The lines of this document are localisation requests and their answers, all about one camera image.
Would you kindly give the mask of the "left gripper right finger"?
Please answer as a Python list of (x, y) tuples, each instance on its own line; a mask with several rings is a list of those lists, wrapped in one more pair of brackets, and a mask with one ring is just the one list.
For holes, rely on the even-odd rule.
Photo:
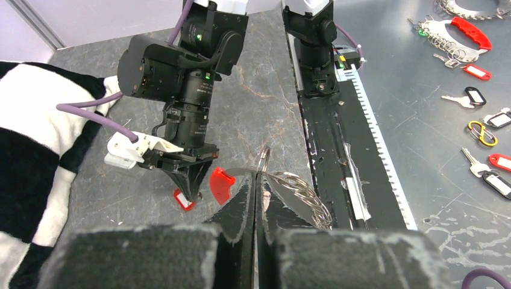
[(315, 288), (318, 273), (314, 257), (307, 252), (314, 245), (310, 236), (319, 232), (298, 212), (284, 206), (280, 198), (271, 197), (263, 208), (263, 190), (274, 189), (269, 178), (257, 174), (255, 190), (255, 236), (257, 244), (256, 280), (259, 288)]

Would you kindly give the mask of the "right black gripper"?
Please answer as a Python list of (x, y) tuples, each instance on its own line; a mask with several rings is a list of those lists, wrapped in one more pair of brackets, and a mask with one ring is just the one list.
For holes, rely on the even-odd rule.
[(143, 156), (145, 161), (139, 164), (139, 167), (161, 169), (174, 181), (189, 202), (196, 202), (200, 186), (218, 156), (218, 147), (209, 143), (177, 153), (153, 150)]

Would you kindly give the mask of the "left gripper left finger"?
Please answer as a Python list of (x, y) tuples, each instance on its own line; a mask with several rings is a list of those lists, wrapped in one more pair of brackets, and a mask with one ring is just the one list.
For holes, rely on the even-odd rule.
[(218, 237), (213, 288), (252, 288), (256, 175), (246, 173), (237, 193), (208, 223), (222, 229)]

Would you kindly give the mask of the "metal keyring with red handle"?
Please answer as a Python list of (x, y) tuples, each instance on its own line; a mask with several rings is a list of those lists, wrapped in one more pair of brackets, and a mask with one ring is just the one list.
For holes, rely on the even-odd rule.
[(247, 173), (262, 173), (269, 178), (270, 186), (274, 189), (263, 190), (263, 208), (267, 210), (271, 203), (271, 197), (276, 196), (284, 203), (284, 206), (293, 210), (307, 206), (310, 213), (306, 214), (305, 220), (311, 220), (312, 225), (321, 230), (331, 230), (333, 218), (327, 207), (317, 196), (314, 189), (301, 177), (290, 172), (268, 172), (268, 163), (271, 149), (264, 146), (260, 152), (260, 158), (255, 169), (247, 167), (235, 167), (231, 169), (215, 168), (209, 186), (213, 197), (224, 205), (232, 197), (231, 188), (236, 183), (238, 176)]

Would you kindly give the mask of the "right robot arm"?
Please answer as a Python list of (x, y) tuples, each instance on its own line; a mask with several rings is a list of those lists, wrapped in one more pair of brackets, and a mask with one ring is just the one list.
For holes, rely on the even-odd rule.
[[(218, 148), (205, 142), (215, 82), (230, 75), (244, 46), (246, 1), (184, 1), (175, 30), (180, 42), (131, 38), (118, 65), (125, 96), (164, 103), (163, 137), (151, 132), (149, 149), (133, 160), (160, 169), (194, 202)], [(285, 31), (299, 41), (302, 92), (309, 98), (339, 91), (332, 44), (337, 37), (333, 1), (284, 1)]]

